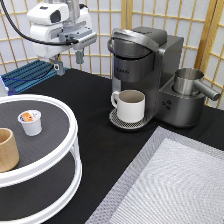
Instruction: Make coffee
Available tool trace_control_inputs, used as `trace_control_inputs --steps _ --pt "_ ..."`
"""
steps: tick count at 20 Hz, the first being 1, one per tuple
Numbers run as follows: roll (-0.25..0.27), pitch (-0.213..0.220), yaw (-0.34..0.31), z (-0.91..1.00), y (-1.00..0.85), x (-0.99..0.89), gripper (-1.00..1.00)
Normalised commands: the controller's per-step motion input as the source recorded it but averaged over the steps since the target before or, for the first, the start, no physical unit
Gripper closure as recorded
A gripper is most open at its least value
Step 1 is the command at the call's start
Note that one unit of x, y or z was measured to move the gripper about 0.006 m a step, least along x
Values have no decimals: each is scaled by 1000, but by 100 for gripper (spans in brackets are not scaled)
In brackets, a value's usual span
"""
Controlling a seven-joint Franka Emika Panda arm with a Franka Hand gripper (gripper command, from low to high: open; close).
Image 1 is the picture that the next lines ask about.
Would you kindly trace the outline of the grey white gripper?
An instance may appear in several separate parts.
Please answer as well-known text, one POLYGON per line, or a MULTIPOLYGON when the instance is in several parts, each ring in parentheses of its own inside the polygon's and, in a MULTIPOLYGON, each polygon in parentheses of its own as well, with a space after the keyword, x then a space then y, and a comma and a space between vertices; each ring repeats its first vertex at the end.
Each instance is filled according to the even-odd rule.
MULTIPOLYGON (((55 25, 37 25, 33 24, 30 28, 30 34, 33 39, 43 42, 53 42, 55 46, 34 43, 35 53, 42 58, 52 58, 58 54, 73 48, 76 55, 76 63, 84 63, 85 47, 96 42, 97 34, 84 22, 79 25, 64 27, 63 23, 55 25)), ((54 62, 54 69, 59 76, 65 74, 62 61, 54 62)))

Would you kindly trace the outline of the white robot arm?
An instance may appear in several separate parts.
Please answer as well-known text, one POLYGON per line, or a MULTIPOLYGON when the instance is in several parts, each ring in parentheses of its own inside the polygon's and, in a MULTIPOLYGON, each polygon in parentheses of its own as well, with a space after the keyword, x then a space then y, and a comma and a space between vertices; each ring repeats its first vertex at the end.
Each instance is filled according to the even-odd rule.
POLYGON ((84 48, 95 43, 89 9, 79 0, 42 0, 27 14, 32 23, 31 37, 43 44, 33 43, 35 53, 53 63, 56 73, 65 73, 59 55, 73 48, 76 63, 84 63, 84 48))

